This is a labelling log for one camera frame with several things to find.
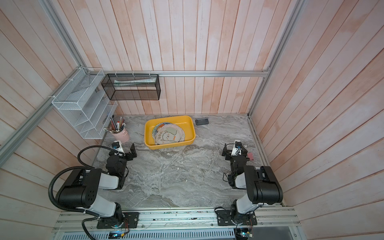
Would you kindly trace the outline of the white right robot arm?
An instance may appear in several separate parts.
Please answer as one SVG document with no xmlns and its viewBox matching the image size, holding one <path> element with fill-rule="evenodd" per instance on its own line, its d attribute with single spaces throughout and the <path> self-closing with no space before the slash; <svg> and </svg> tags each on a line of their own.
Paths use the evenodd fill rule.
<svg viewBox="0 0 384 240">
<path fill-rule="evenodd" d="M 231 205 L 231 217 L 250 215 L 263 205 L 280 204 L 283 190 L 269 166 L 255 167 L 248 164 L 251 154 L 239 141 L 224 144 L 222 156 L 230 162 L 231 172 L 223 180 L 233 189 L 247 193 Z"/>
</svg>

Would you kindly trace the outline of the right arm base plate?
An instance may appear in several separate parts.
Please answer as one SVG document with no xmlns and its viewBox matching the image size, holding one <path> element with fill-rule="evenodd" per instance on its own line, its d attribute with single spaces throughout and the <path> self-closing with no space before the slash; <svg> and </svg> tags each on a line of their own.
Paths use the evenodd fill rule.
<svg viewBox="0 0 384 240">
<path fill-rule="evenodd" d="M 235 210 L 226 210 L 222 207 L 214 209 L 219 226 L 256 226 L 258 224 L 254 212 L 239 214 Z"/>
</svg>

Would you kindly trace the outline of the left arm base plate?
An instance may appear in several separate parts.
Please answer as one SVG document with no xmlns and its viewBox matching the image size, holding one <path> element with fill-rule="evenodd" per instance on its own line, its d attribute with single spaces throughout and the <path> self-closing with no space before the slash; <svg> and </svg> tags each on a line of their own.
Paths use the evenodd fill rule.
<svg viewBox="0 0 384 240">
<path fill-rule="evenodd" d="M 97 229 L 135 229 L 138 225 L 139 215 L 139 212 L 122 212 L 109 218 L 101 218 Z"/>
</svg>

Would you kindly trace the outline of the blue bear car coaster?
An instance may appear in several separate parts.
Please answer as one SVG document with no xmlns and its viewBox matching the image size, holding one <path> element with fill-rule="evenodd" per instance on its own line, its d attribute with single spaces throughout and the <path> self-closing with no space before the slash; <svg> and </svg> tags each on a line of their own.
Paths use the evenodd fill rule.
<svg viewBox="0 0 384 240">
<path fill-rule="evenodd" d="M 171 123 L 169 123 L 169 122 L 164 122 L 164 123 L 159 123 L 159 124 L 157 124 L 157 125 L 154 127 L 153 131 L 152 131 L 152 137 L 155 139 L 155 138 L 156 138 L 156 134 L 157 134 L 157 132 L 158 132 L 158 129 L 164 127 L 165 125 L 170 125 L 170 124 L 171 124 Z"/>
</svg>

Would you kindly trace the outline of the white bear green coaster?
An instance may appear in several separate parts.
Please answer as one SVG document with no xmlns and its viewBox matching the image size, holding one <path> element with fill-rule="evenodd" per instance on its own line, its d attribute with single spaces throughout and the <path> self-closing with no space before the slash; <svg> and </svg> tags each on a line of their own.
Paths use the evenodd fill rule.
<svg viewBox="0 0 384 240">
<path fill-rule="evenodd" d="M 183 142 L 185 137 L 185 132 L 181 127 L 170 124 L 159 128 L 154 140 L 156 145 L 165 145 Z"/>
</svg>

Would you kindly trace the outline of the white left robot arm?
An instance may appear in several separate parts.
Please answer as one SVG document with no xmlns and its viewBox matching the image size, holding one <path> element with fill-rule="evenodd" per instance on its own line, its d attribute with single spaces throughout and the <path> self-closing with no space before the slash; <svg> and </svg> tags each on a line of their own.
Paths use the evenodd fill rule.
<svg viewBox="0 0 384 240">
<path fill-rule="evenodd" d="M 81 160 L 82 153 L 93 148 L 109 151 L 105 171 Z M 50 182 L 48 196 L 51 203 L 64 211 L 120 221 L 124 217 L 120 204 L 101 197 L 98 190 L 122 189 L 129 173 L 127 162 L 136 157 L 135 145 L 132 144 L 126 153 L 120 141 L 113 142 L 110 148 L 99 145 L 84 148 L 78 153 L 81 165 L 60 171 Z"/>
</svg>

